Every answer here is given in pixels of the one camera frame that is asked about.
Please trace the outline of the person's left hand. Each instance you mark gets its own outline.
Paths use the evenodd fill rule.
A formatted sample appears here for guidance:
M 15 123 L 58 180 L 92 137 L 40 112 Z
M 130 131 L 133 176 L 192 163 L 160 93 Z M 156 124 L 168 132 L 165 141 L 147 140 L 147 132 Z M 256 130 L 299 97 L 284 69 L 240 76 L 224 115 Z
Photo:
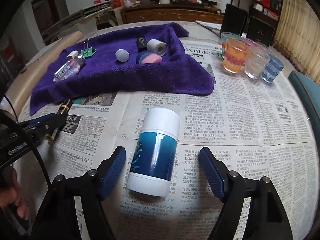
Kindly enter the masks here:
M 16 213 L 18 217 L 28 220 L 29 207 L 22 196 L 21 188 L 17 182 L 17 173 L 13 168 L 10 174 L 10 184 L 7 187 L 1 188 L 1 208 L 5 208 L 9 204 L 16 206 Z

